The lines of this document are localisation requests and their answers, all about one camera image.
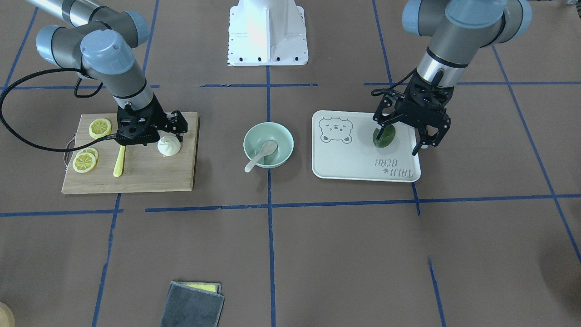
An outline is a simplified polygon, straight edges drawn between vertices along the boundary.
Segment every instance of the white plastic bracket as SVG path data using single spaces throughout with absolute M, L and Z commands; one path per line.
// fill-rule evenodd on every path
M 230 9 L 228 64 L 292 66 L 309 61 L 304 10 L 294 0 L 240 0 Z

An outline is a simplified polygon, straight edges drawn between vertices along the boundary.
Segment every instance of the light blue joint cap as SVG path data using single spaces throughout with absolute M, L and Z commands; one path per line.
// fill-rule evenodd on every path
M 465 29 L 482 29 L 495 24 L 508 0 L 451 0 L 446 6 L 449 21 Z
M 135 24 L 135 28 L 137 29 L 137 47 L 143 43 L 146 43 L 149 39 L 149 26 L 147 25 L 147 21 L 141 14 L 135 11 L 127 11 L 126 13 L 129 14 L 129 17 L 133 20 Z
M 401 14 L 401 23 L 406 32 L 419 35 L 419 6 L 422 0 L 408 0 Z
M 50 62 L 53 65 L 58 66 L 59 64 L 56 63 L 55 57 L 52 55 L 52 36 L 55 34 L 55 31 L 61 28 L 61 26 L 57 25 L 49 25 L 43 27 L 37 34 L 37 51 L 44 60 Z
M 527 0 L 518 0 L 518 2 L 520 2 L 522 6 L 522 23 L 517 33 L 514 34 L 511 40 L 521 36 L 521 34 L 523 34 L 529 28 L 530 21 L 533 20 L 533 9 L 530 7 L 529 2 Z
M 93 69 L 107 75 L 128 71 L 135 63 L 133 51 L 121 34 L 113 30 L 98 30 L 81 41 L 81 53 Z

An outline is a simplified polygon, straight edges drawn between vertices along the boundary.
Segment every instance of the bear drawing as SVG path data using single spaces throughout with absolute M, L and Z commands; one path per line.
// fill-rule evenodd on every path
M 351 130 L 353 123 L 349 119 L 342 118 L 324 118 L 319 121 L 321 128 L 321 141 L 328 143 L 331 141 L 341 141 L 345 144 L 351 143 Z

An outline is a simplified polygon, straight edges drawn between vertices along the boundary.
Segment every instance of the yellow handle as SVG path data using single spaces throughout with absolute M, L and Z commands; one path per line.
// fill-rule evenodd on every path
M 119 154 L 117 155 L 117 162 L 115 162 L 115 168 L 113 169 L 113 176 L 119 177 L 123 174 L 123 165 L 125 163 L 125 146 L 122 145 L 119 148 Z

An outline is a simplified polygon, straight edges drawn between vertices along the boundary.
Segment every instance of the white tray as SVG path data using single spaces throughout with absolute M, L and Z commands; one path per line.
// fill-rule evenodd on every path
M 372 117 L 368 112 L 346 111 L 317 111 L 313 115 L 312 168 L 317 177 L 407 183 L 419 179 L 419 158 L 411 155 L 415 130 L 395 123 L 392 143 L 378 148 L 373 144 L 377 123 Z

